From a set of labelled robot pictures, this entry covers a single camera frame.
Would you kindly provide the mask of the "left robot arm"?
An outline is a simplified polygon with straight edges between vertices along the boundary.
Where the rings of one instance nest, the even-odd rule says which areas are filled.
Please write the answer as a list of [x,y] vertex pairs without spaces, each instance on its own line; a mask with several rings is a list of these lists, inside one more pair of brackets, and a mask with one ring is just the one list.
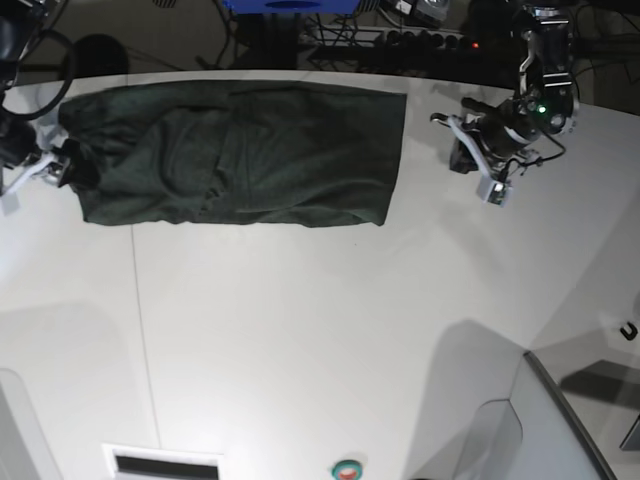
[[497,106],[464,97],[463,116],[431,117],[455,136],[449,168],[504,181],[563,157],[579,99],[571,73],[571,20],[563,1],[507,1],[508,39],[519,48],[516,83]]

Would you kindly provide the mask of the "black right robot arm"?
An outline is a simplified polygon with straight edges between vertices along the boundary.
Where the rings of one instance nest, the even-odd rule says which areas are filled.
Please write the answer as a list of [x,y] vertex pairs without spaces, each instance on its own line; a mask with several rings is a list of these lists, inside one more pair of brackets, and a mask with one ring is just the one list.
[[27,56],[44,40],[66,50],[63,83],[49,103],[30,113],[1,108],[1,168],[21,173],[8,185],[1,185],[1,197],[14,195],[32,178],[43,178],[58,187],[89,189],[99,182],[97,168],[81,158],[80,144],[67,139],[60,147],[41,149],[32,122],[51,113],[62,102],[75,79],[77,56],[72,42],[45,26],[57,8],[56,1],[3,1],[1,3],[1,95],[12,89]]

